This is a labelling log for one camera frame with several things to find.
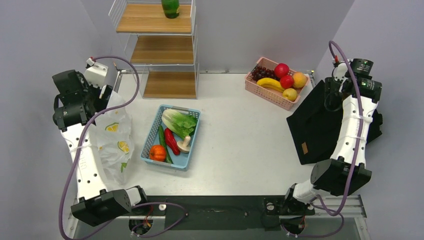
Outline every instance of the white table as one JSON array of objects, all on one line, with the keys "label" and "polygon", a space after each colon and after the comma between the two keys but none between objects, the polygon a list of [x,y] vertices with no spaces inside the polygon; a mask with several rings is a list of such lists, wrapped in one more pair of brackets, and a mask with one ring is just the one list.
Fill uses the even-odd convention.
[{"label": "white table", "polygon": [[[118,93],[128,100],[135,88],[133,76],[124,74]],[[197,100],[142,99],[138,93],[126,107],[135,142],[126,188],[140,185],[151,196],[284,195],[293,183],[309,179],[313,166],[300,164],[286,121],[293,110],[246,91],[243,74],[201,74],[197,95]],[[201,111],[188,171],[140,159],[161,104]]]}]

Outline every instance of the robotic arm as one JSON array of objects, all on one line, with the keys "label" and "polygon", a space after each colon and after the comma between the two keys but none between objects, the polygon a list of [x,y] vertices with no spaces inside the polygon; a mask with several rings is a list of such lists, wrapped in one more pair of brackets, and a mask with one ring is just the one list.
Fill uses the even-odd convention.
[{"label": "robotic arm", "polygon": [[[54,100],[53,121],[67,143],[73,161],[84,126],[95,113],[107,107],[112,94],[112,87],[104,85],[108,67],[91,58],[87,64],[84,75],[69,70],[53,76],[60,92]],[[147,202],[140,186],[120,189],[107,180],[97,149],[95,128],[93,124],[88,127],[79,147],[81,153],[75,172],[78,203],[71,206],[74,217],[93,227],[128,214],[135,205]]]},{"label": "robotic arm", "polygon": [[[350,64],[359,87],[363,116],[359,115],[359,102],[353,86],[353,80],[347,71]],[[350,183],[347,195],[365,185],[372,172],[365,169],[365,146],[373,113],[380,100],[382,84],[369,76],[373,62],[366,59],[351,59],[348,63],[334,62],[335,73],[325,79],[326,106],[343,107],[343,119],[338,141],[330,159],[318,162],[312,169],[310,179],[294,184],[285,195],[283,207],[288,213],[303,212],[306,206],[318,196],[341,196],[345,194],[346,183]],[[358,136],[360,119],[362,131]],[[359,139],[356,161],[353,164],[356,141]],[[353,167],[353,175],[349,179],[349,170]]]}]

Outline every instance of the white plastic bag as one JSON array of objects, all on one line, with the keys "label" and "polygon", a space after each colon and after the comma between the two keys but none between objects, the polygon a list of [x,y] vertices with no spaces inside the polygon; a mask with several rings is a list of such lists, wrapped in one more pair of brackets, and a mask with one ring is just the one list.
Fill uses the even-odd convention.
[{"label": "white plastic bag", "polygon": [[[112,92],[107,107],[125,103],[116,92]],[[104,173],[109,181],[122,186],[126,182],[128,161],[134,152],[131,138],[132,118],[125,108],[108,111],[95,120],[97,146]]]}]

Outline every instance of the bolt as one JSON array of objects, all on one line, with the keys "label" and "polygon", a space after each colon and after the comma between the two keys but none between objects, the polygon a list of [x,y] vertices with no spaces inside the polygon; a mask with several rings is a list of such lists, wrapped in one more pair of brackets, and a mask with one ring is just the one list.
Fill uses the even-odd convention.
[{"label": "bolt", "polygon": [[167,209],[167,206],[165,204],[160,204],[159,205],[159,210],[165,211],[165,209]]}]

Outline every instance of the basket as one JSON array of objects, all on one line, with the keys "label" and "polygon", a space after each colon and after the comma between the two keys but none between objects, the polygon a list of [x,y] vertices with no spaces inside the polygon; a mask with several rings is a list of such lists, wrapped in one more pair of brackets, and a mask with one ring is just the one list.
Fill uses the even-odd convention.
[{"label": "basket", "polygon": [[[160,162],[160,161],[153,161],[153,160],[149,159],[150,148],[152,148],[152,146],[154,146],[154,145],[160,144],[159,143],[159,134],[158,134],[159,125],[162,125],[163,129],[167,128],[167,126],[165,126],[165,124],[162,122],[162,113],[164,113],[164,111],[167,110],[167,109],[174,109],[174,110],[179,111],[182,114],[192,115],[192,116],[197,118],[197,125],[196,125],[196,128],[194,130],[194,135],[191,136],[191,141],[190,141],[191,150],[190,150],[189,153],[182,153],[181,152],[178,156],[176,156],[176,155],[174,155],[172,150],[168,146],[166,146],[167,149],[168,149],[168,153],[169,153],[169,155],[172,159],[173,164],[166,163],[166,162]],[[148,164],[154,164],[154,165],[158,165],[158,166],[161,166],[161,167],[167,167],[167,168],[172,168],[172,169],[176,169],[176,170],[186,171],[188,169],[188,166],[189,166],[190,157],[192,156],[193,149],[196,145],[196,135],[197,135],[198,129],[199,129],[200,115],[201,115],[201,113],[198,110],[188,109],[188,108],[179,107],[179,106],[160,105],[159,109],[157,110],[156,117],[154,118],[153,124],[151,125],[150,132],[147,135],[147,139],[144,143],[143,150],[141,151],[141,159]],[[175,137],[175,140],[177,142],[182,140],[176,134],[174,134],[174,137]]]},{"label": "basket", "polygon": [[[257,62],[256,62],[256,66],[262,66],[265,67],[267,69],[275,69],[277,67],[278,63],[276,63],[275,61],[269,60],[268,58],[265,57],[261,57]],[[288,72],[289,75],[293,75],[295,74],[296,71],[290,69],[290,71]],[[307,81],[305,86],[307,86],[309,84],[309,82],[311,81],[311,79],[309,78],[309,76],[307,77]],[[245,81],[245,89],[285,110],[290,110],[293,106],[293,104],[297,103],[299,101],[299,99],[301,98],[301,93],[302,90],[305,87],[302,88],[295,88],[297,91],[297,98],[294,101],[290,101],[287,100],[283,97],[283,94],[279,91],[276,91],[274,89],[269,89],[269,88],[264,88],[261,87],[259,85],[256,84],[256,81],[253,80],[253,76],[252,76],[252,72],[250,71],[249,73],[247,73],[246,77],[244,78]]]}]

